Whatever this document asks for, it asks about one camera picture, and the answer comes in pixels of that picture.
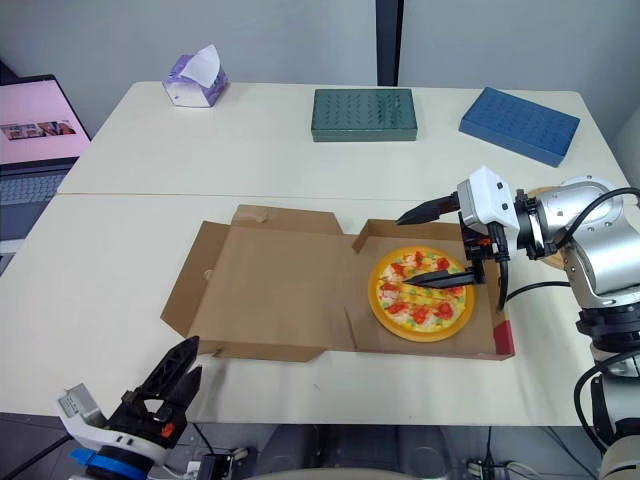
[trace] toy pizza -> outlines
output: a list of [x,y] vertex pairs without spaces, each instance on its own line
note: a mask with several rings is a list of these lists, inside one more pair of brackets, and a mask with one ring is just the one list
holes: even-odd
[[473,311],[472,287],[438,289],[403,283],[438,270],[464,269],[446,253],[428,247],[403,247],[386,255],[369,277],[369,304],[378,321],[414,342],[435,342],[460,331]]

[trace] cardboard pizza box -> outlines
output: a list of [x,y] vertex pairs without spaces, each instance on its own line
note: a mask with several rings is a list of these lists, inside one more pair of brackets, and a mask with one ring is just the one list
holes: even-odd
[[368,220],[345,235],[329,212],[241,205],[230,225],[203,222],[162,312],[200,352],[308,361],[325,350],[501,360],[515,354],[509,321],[496,312],[497,266],[474,286],[467,325],[440,342],[388,332],[371,312],[367,283],[389,251],[425,245],[464,260],[456,224],[397,226]]

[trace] floor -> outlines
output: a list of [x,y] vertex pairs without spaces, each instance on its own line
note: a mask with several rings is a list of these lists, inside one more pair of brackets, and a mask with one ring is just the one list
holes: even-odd
[[[261,452],[275,425],[266,424],[203,424],[204,434],[215,448],[230,449],[250,447],[255,453]],[[337,426],[337,429],[348,430],[354,441],[341,445],[337,451],[341,452],[341,465],[353,466],[358,462],[368,461],[371,466],[395,469],[394,462],[387,453],[393,450],[393,436],[389,432],[393,427],[374,427],[366,432],[367,441],[371,444],[374,439],[375,455],[371,450],[358,450],[358,432],[363,435],[362,427]],[[557,427],[555,429],[567,447],[592,472],[596,472],[600,457],[591,446],[584,433],[577,427]],[[465,478],[462,470],[463,462],[471,458],[484,457],[488,429],[486,427],[445,427],[443,428],[449,450],[456,462],[456,478]],[[60,421],[55,417],[26,416],[0,413],[0,477],[8,473],[15,466],[28,459],[34,453],[50,445],[64,434]],[[82,468],[68,457],[69,453],[79,444],[68,442],[57,451],[51,453],[37,464],[17,477],[18,480],[66,480],[70,475],[81,473]],[[168,465],[175,470],[184,471],[190,459],[198,458],[207,449],[197,435],[192,425],[189,425],[182,435],[178,446],[173,450]],[[518,461],[535,468],[542,476],[549,480],[581,480],[588,478],[571,458],[562,451],[545,432],[537,427],[496,427],[492,435],[492,452],[496,462]],[[169,475],[163,470],[154,469],[151,475],[157,479],[166,479]]]

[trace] green tray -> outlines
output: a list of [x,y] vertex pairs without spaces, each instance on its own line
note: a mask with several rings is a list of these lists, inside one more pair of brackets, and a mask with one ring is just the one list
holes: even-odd
[[416,139],[418,126],[408,88],[317,89],[314,142],[385,142]]

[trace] blue band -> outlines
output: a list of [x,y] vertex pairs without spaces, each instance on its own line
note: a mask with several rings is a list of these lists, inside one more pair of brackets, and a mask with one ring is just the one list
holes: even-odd
[[103,457],[102,455],[96,454],[93,450],[86,448],[74,450],[69,454],[69,457],[73,458],[80,465],[102,468],[103,470],[130,478],[131,480],[145,480],[147,478],[147,474],[139,468],[132,467],[128,463],[123,463],[113,458]]

